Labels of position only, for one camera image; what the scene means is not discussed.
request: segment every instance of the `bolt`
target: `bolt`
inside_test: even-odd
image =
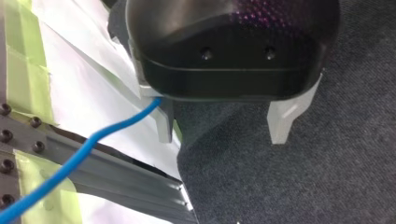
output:
[[[275,49],[272,47],[268,47],[265,49],[265,57],[267,60],[273,60],[275,58]]]
[[[13,136],[14,136],[14,134],[12,134],[12,132],[10,132],[7,129],[4,129],[0,133],[0,142],[7,143],[12,139]]]
[[[9,106],[8,104],[1,104],[0,114],[3,116],[7,116],[9,113],[11,113],[11,106]]]
[[[41,123],[41,119],[38,117],[32,117],[32,119],[30,120],[30,125],[34,128],[38,128]]]
[[[0,164],[0,173],[5,175],[9,174],[14,169],[14,167],[15,165],[13,161],[5,159]]]
[[[0,208],[5,209],[15,202],[14,197],[10,194],[4,194],[0,200]]]
[[[44,149],[46,149],[46,146],[40,141],[36,141],[35,144],[32,146],[32,150],[35,153],[41,153],[42,151],[44,151]]]

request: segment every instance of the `screw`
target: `screw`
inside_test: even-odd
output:
[[[13,136],[14,136],[14,134],[12,134],[12,132],[10,132],[7,129],[4,129],[0,133],[0,142],[7,143],[12,139]]]
[[[15,165],[13,161],[5,159],[0,164],[0,172],[5,175],[9,174],[14,169],[14,167]]]
[[[15,202],[14,197],[10,194],[4,194],[0,200],[0,208],[5,209]]]
[[[275,54],[275,49],[272,47],[267,47],[265,49],[265,57],[267,58],[267,60],[273,60],[275,58],[276,54]]]
[[[8,104],[1,104],[0,114],[3,116],[7,116],[9,113],[11,113],[11,106],[9,106]]]
[[[30,125],[34,128],[38,128],[38,126],[41,125],[41,119],[38,117],[32,117],[32,119],[30,120]]]
[[[32,146],[32,150],[35,153],[41,153],[42,151],[44,151],[44,149],[46,149],[46,146],[40,141],[36,141],[35,144]]]
[[[205,61],[211,60],[213,58],[213,53],[212,50],[210,50],[210,48],[204,48],[201,50],[201,57],[202,59],[204,59]]]

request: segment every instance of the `screw hole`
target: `screw hole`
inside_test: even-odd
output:
[[[11,113],[11,106],[9,106],[8,104],[1,104],[0,114],[3,116],[7,116],[9,113]]]
[[[10,206],[14,202],[15,202],[15,199],[10,194],[4,194],[1,197],[1,207],[2,208],[7,208],[8,206]]]
[[[13,137],[12,132],[10,132],[7,129],[2,130],[0,133],[0,141],[3,143],[9,142],[12,139],[12,137]]]
[[[205,61],[213,59],[213,52],[211,48],[202,48],[201,49],[201,58]]]
[[[10,137],[10,136],[12,135],[12,133],[11,133],[9,130],[3,130],[3,131],[1,132],[1,134],[2,134],[4,137]]]
[[[13,170],[14,169],[14,162],[13,161],[11,161],[11,160],[9,160],[9,159],[5,159],[5,160],[3,160],[2,162],[1,162],[1,165],[0,165],[0,172],[2,173],[2,174],[9,174],[9,172],[11,172],[11,170]]]
[[[46,146],[44,145],[44,143],[37,141],[35,142],[35,144],[33,145],[33,152],[35,153],[40,153],[42,152],[44,149],[46,148]]]
[[[273,47],[267,47],[265,49],[265,58],[267,60],[273,60],[276,56],[276,51]]]

